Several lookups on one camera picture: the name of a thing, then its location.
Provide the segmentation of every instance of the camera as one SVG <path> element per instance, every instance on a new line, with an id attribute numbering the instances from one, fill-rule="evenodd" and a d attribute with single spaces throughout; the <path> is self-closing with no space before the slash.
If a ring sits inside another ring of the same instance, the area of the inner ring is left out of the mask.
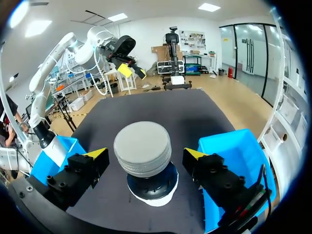
<path id="1" fill-rule="evenodd" d="M 177 27 L 170 27 L 171 33 L 174 33 L 177 30 Z"/>

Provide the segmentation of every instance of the black mat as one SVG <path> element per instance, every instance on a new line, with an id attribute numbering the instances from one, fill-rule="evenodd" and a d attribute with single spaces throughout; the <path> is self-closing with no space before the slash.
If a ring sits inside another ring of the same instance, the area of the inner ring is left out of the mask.
<path id="1" fill-rule="evenodd" d="M 151 207 L 128 190 L 126 173 L 114 154 L 113 142 L 125 126 L 153 121 L 171 138 L 172 161 L 179 184 L 166 206 Z M 107 147 L 110 165 L 94 190 L 87 191 L 68 213 L 116 230 L 200 234 L 204 232 L 203 198 L 182 165 L 183 148 L 198 148 L 198 140 L 234 128 L 201 90 L 173 90 L 101 100 L 74 132 L 86 151 Z"/>

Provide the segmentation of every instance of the cardboard box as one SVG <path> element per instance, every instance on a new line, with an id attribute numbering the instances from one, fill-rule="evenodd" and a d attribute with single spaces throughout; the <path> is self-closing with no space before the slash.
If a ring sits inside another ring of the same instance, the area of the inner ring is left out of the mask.
<path id="1" fill-rule="evenodd" d="M 190 53 L 193 55 L 199 55 L 200 51 L 199 50 L 190 50 Z"/>
<path id="2" fill-rule="evenodd" d="M 182 52 L 180 51 L 180 46 L 176 47 L 177 50 L 177 57 L 178 60 L 183 60 Z M 170 61 L 170 54 L 169 54 L 169 46 L 154 46 L 152 47 L 152 53 L 157 53 L 158 62 L 162 61 Z"/>

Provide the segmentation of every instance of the white bin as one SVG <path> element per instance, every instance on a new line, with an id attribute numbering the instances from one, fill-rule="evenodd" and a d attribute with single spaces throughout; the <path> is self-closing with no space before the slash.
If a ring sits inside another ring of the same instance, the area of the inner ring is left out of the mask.
<path id="1" fill-rule="evenodd" d="M 73 109 L 73 111 L 78 111 L 84 106 L 83 97 L 78 97 L 75 101 L 73 101 L 69 106 Z"/>
<path id="2" fill-rule="evenodd" d="M 93 97 L 92 90 L 89 90 L 89 92 L 86 93 L 85 95 L 81 95 L 81 97 L 83 98 L 83 101 L 90 100 Z"/>

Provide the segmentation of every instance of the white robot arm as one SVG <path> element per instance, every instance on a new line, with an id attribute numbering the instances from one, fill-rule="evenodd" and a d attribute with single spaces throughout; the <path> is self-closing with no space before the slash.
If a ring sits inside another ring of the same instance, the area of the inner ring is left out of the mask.
<path id="1" fill-rule="evenodd" d="M 101 70 L 104 66 L 103 58 L 105 58 L 108 62 L 114 63 L 116 69 L 125 77 L 128 78 L 132 74 L 130 68 L 133 68 L 135 73 L 143 79 L 146 77 L 145 72 L 136 66 L 133 58 L 128 56 L 135 44 L 136 41 L 130 36 L 122 36 L 117 39 L 100 26 L 89 30 L 85 44 L 78 41 L 74 33 L 65 35 L 45 59 L 29 84 L 29 90 L 36 95 L 31 108 L 29 124 L 39 139 L 42 140 L 43 135 L 38 132 L 38 126 L 42 127 L 41 120 L 44 119 L 47 99 L 51 93 L 51 86 L 45 79 L 66 49 L 75 53 L 76 62 L 91 74 L 100 73 L 103 77 Z M 58 166 L 61 166 L 66 151 L 56 137 L 49 136 L 48 141 L 41 144 L 41 147 Z"/>
<path id="2" fill-rule="evenodd" d="M 39 114 L 40 117 L 44 117 L 45 105 L 51 93 L 51 85 L 45 79 L 57 64 L 58 60 L 62 57 L 66 49 L 75 44 L 78 45 L 74 33 L 65 35 L 31 79 L 29 90 L 36 95 L 31 108 L 31 116 Z"/>

